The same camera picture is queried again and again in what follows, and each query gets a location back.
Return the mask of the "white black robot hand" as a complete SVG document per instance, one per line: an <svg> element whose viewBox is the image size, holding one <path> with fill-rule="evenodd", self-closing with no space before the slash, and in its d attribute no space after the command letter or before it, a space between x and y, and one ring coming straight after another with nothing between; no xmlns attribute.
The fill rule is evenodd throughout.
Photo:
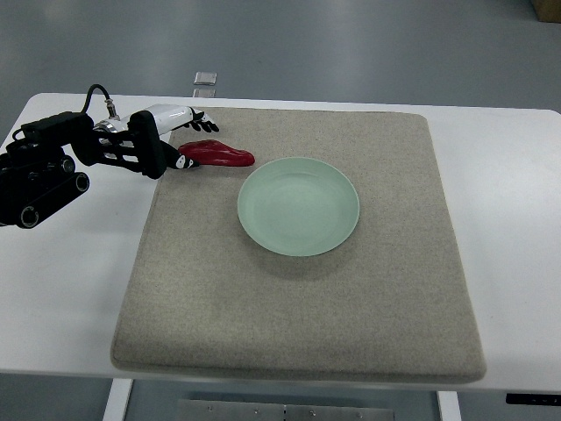
<svg viewBox="0 0 561 421"><path fill-rule="evenodd" d="M214 120L204 111L184 105L155 104L146 108L153 116L155 127L159 135L177 130L179 128L193 128L200 132L219 132ZM194 158L186 157L178 149L168 143L159 141L159 152L168 168L191 169L200 166Z"/></svg>

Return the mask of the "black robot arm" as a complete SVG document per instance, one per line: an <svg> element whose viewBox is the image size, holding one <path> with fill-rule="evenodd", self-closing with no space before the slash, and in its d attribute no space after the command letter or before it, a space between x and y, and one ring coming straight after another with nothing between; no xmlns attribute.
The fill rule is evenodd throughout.
<svg viewBox="0 0 561 421"><path fill-rule="evenodd" d="M163 142L149 111L132 114L122 132L96 129L87 114L93 92L117 115L105 87L90 86L79 112L64 111L21 125L1 154L1 225L32 229L89 189L88 176L76 170L103 164L160 178L167 169Z"/></svg>

